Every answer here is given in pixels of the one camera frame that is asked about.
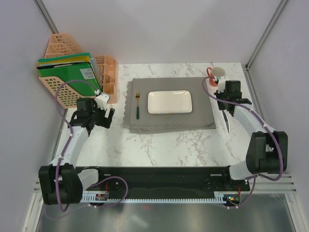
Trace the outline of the grey placemat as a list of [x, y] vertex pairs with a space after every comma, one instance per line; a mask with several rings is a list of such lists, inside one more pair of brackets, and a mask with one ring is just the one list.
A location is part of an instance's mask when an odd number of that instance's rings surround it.
[[[202, 87], [202, 77], [134, 78], [127, 84], [124, 122], [131, 133], [164, 133], [216, 128], [209, 96]], [[136, 119], [135, 92], [140, 92], [140, 118]], [[152, 115], [147, 98], [152, 91], [187, 90], [191, 93], [193, 110], [188, 114]]]

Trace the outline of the knife pink handle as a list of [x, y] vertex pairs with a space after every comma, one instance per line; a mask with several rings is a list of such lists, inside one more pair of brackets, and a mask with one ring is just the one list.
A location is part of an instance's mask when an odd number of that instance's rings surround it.
[[226, 111], [222, 111], [222, 114], [223, 114], [223, 117], [224, 117], [227, 132], [230, 133], [230, 123], [229, 123], [228, 115], [227, 115]]

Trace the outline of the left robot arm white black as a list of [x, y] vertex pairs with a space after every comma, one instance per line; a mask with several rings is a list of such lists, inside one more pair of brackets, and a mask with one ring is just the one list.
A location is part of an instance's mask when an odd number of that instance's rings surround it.
[[83, 192], [90, 186], [101, 190], [106, 178], [96, 169], [76, 170], [77, 159], [84, 143], [95, 126], [109, 129], [115, 110], [107, 110], [110, 96], [106, 93], [93, 98], [77, 100], [67, 130], [67, 141], [61, 153], [48, 166], [39, 169], [39, 180], [46, 205], [79, 203]]

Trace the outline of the orange mug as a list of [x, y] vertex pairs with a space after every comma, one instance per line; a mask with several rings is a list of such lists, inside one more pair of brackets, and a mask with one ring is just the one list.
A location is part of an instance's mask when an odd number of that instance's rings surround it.
[[[207, 75], [208, 76], [211, 76], [211, 77], [215, 77], [215, 78], [219, 78], [219, 77], [222, 77], [222, 76], [225, 76], [225, 70], [221, 67], [208, 67], [206, 69], [206, 72], [207, 72]], [[212, 87], [217, 87], [218, 84], [215, 82], [214, 79], [209, 79], [209, 82], [210, 82], [210, 85]]]

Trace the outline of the white rectangular plate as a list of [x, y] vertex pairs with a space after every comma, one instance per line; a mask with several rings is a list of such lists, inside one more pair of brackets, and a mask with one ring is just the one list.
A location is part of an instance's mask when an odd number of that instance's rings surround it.
[[191, 93], [187, 90], [149, 92], [147, 106], [152, 115], [187, 114], [193, 110]]

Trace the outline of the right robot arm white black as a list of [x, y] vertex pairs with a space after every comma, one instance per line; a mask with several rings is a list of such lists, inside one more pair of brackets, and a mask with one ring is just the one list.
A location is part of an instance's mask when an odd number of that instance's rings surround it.
[[233, 190], [239, 180], [258, 175], [279, 180], [287, 168], [287, 134], [269, 126], [254, 110], [251, 101], [242, 97], [240, 81], [219, 80], [214, 94], [219, 109], [228, 111], [251, 137], [245, 161], [229, 167], [229, 174], [221, 178], [222, 187]]

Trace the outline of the gold fork green handle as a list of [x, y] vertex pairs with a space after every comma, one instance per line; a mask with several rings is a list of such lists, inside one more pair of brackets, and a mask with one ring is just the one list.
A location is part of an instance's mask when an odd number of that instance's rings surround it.
[[136, 98], [136, 101], [137, 101], [136, 119], [139, 119], [140, 118], [140, 107], [139, 107], [140, 92], [138, 90], [135, 92], [135, 98]]

